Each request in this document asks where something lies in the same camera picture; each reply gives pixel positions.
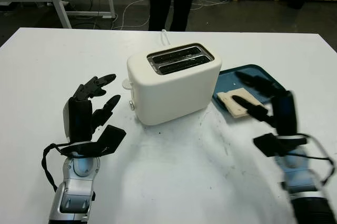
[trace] toaster knob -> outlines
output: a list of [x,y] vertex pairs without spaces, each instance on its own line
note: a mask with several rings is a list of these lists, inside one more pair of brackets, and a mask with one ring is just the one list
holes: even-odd
[[131,111],[135,110],[135,106],[131,100],[130,100],[130,109]]

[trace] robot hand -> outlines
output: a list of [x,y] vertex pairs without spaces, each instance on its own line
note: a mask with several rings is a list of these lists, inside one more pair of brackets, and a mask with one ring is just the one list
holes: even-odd
[[[276,128],[278,135],[265,134],[255,138],[254,144],[267,157],[275,157],[276,163],[284,172],[282,189],[290,196],[298,224],[336,223],[323,190],[323,186],[334,173],[334,161],[316,138],[297,132],[292,93],[259,76],[250,76],[242,72],[236,72],[236,75],[244,83],[254,86],[271,98],[274,115],[268,116],[268,110],[264,107],[253,105],[242,97],[232,96],[239,105],[247,109],[249,115]],[[308,139],[318,145],[325,157],[307,156],[302,145],[307,144]],[[332,169],[327,178],[320,181],[318,175],[309,169],[309,159],[326,160],[331,164]]]
[[[69,143],[51,144],[43,152],[42,167],[56,192],[49,223],[87,223],[92,201],[95,200],[93,181],[100,170],[99,157],[114,153],[125,137],[124,130],[108,125],[97,142],[92,142],[96,128],[104,125],[112,115],[121,96],[113,96],[102,109],[92,112],[88,98],[102,96],[101,87],[111,83],[116,75],[100,79],[93,77],[80,85],[63,109],[65,134]],[[63,164],[63,182],[57,187],[47,170],[46,156],[55,148],[67,156]]]

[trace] toaster slot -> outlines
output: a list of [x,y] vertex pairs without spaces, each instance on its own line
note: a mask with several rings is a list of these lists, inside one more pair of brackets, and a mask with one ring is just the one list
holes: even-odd
[[209,61],[211,60],[207,56],[202,55],[184,61],[168,64],[165,66],[160,66],[159,71],[161,72],[161,74],[166,75],[180,70],[188,69],[189,67],[198,66],[207,63]]
[[160,63],[169,62],[175,59],[182,59],[183,57],[186,57],[189,55],[200,54],[200,53],[201,53],[201,50],[198,47],[194,46],[194,47],[182,49],[182,50],[167,53],[167,54],[157,55],[153,57],[152,60],[154,63],[160,64]]

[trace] concrete floor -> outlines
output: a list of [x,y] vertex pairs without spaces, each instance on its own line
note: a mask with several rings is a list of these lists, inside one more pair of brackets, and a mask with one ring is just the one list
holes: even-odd
[[[76,10],[88,9],[89,0],[69,0]],[[137,0],[114,0],[118,19],[114,27],[122,25],[126,6]],[[213,6],[200,4],[221,3]],[[337,51],[337,3],[306,2],[302,9],[287,7],[286,1],[258,0],[194,0],[187,31],[197,32],[289,32],[318,33]],[[108,11],[107,0],[94,0],[93,10]],[[131,5],[125,12],[124,25],[139,26],[148,19],[148,0]],[[172,19],[172,9],[167,28]],[[112,21],[102,18],[70,17],[74,28],[110,29]],[[0,45],[19,27],[62,28],[53,7],[35,3],[18,4],[12,11],[0,12]],[[147,30],[141,27],[124,27],[124,30]]]

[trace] white toaster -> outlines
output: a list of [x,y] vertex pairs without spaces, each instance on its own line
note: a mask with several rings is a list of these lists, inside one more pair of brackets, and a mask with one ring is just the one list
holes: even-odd
[[131,108],[146,125],[156,125],[206,107],[221,58],[201,44],[189,44],[127,60]]

